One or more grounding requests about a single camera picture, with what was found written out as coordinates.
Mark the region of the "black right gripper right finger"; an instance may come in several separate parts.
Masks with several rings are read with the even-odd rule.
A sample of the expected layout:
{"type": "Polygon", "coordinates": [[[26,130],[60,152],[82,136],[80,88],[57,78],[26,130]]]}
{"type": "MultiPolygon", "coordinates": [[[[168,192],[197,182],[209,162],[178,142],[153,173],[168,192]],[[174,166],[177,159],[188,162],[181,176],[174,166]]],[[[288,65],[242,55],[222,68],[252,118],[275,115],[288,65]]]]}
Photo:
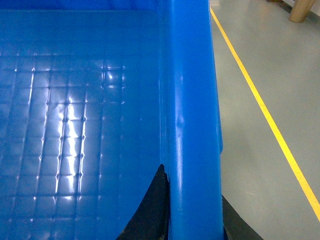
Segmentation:
{"type": "Polygon", "coordinates": [[[223,226],[225,240],[263,240],[222,196],[223,226]]]}

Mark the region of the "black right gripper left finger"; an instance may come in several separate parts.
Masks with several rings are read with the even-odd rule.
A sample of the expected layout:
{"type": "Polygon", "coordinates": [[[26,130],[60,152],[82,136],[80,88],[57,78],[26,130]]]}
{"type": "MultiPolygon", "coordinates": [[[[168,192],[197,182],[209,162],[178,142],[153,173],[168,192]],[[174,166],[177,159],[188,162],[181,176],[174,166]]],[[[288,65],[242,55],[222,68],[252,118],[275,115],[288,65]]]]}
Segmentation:
{"type": "Polygon", "coordinates": [[[170,184],[160,164],[141,203],[118,240],[167,240],[169,238],[170,184]]]}

